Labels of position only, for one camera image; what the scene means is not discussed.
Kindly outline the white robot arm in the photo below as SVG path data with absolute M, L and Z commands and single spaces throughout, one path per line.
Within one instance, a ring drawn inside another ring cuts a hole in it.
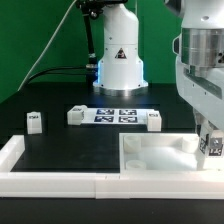
M 224 0 L 163 0 L 182 19 L 172 43 L 179 95 L 194 109 L 200 145 L 224 146 Z M 143 89 L 138 56 L 138 18 L 122 2 L 103 3 L 104 55 L 98 62 L 97 92 L 116 95 Z

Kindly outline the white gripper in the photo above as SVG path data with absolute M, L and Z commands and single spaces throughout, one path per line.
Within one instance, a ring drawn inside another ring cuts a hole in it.
M 224 140 L 224 68 L 209 69 L 205 79 L 196 81 L 195 77 L 186 75 L 182 63 L 177 63 L 176 85 L 179 95 L 197 110 L 193 112 L 196 133 L 205 135 L 206 119 L 209 120 L 220 130 L 208 133 L 208 148 L 221 149 Z

